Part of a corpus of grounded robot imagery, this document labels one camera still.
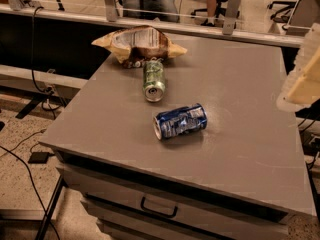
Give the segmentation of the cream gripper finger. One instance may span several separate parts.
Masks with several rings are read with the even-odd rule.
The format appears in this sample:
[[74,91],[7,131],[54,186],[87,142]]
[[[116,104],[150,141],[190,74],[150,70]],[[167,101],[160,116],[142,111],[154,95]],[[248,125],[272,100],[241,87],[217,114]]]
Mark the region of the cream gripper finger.
[[306,60],[296,66],[283,83],[276,100],[277,107],[286,112],[298,112],[309,108],[320,99],[320,47]]
[[295,58],[295,77],[320,77],[320,24],[314,23],[305,35]]

